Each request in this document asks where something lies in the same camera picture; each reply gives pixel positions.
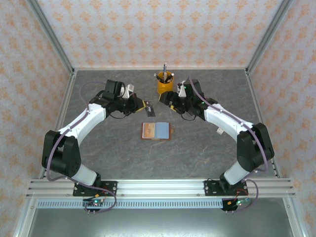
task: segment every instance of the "small card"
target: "small card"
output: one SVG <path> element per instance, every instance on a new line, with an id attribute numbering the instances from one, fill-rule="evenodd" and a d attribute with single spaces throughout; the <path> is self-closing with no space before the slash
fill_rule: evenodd
<path id="1" fill-rule="evenodd" d="M 154 122 L 144 123 L 143 138 L 154 138 L 154 137 L 155 137 L 155 123 Z"/>
<path id="2" fill-rule="evenodd" d="M 146 111 L 147 117 L 156 117 L 153 104 L 151 103 L 151 101 L 144 101 L 144 102 L 146 105 L 145 111 Z"/>
<path id="3" fill-rule="evenodd" d="M 223 134 L 223 132 L 224 132 L 224 130 L 223 130 L 223 129 L 221 129 L 221 128 L 218 128 L 216 132 L 217 132 L 218 134 L 222 135 L 222 134 Z"/>

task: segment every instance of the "wall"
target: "wall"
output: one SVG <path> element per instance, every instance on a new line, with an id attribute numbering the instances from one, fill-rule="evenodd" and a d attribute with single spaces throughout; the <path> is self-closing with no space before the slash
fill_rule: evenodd
<path id="1" fill-rule="evenodd" d="M 68 73 L 25 0 L 0 2 L 0 236 L 12 236 Z"/>
<path id="2" fill-rule="evenodd" d="M 293 1 L 251 75 L 285 177 L 316 236 L 316 5 Z"/>
<path id="3" fill-rule="evenodd" d="M 246 67 L 281 0 L 39 0 L 74 67 Z"/>

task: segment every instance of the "mounting plate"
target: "mounting plate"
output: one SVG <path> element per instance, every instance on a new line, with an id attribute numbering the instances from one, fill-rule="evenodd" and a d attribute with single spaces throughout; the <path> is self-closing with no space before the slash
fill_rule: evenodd
<path id="1" fill-rule="evenodd" d="M 101 181 L 101 188 L 107 189 L 113 192 L 115 195 L 117 194 L 118 182 L 117 181 Z M 76 184 L 74 186 L 74 197 L 92 197 L 96 194 L 99 194 L 101 197 L 110 195 L 108 192 L 102 192 L 97 189 L 87 188 L 80 184 Z"/>
<path id="2" fill-rule="evenodd" d="M 204 192 L 205 196 L 236 196 L 237 189 L 243 189 L 248 192 L 248 187 L 246 182 L 239 182 L 233 188 L 229 189 L 228 192 L 219 186 L 219 180 L 206 180 L 204 181 Z"/>

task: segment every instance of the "pen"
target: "pen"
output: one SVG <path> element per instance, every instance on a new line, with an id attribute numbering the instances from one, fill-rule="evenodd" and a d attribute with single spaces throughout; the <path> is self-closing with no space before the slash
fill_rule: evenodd
<path id="1" fill-rule="evenodd" d="M 162 80 L 163 82 L 166 82 L 167 81 L 167 63 L 164 63 L 163 65 L 163 76 L 162 76 Z"/>

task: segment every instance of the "marker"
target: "marker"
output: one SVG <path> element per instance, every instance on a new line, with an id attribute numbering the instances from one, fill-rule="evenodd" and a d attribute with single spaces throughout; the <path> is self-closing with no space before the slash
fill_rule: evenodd
<path id="1" fill-rule="evenodd" d="M 163 81 L 161 80 L 161 78 L 155 73 L 154 77 L 157 78 L 158 81 L 160 81 L 161 83 L 163 83 Z"/>
<path id="2" fill-rule="evenodd" d="M 174 77 L 174 73 L 171 73 L 171 74 L 167 77 L 166 82 L 168 82 L 168 80 L 171 80 L 171 78 L 173 78 L 173 77 Z"/>

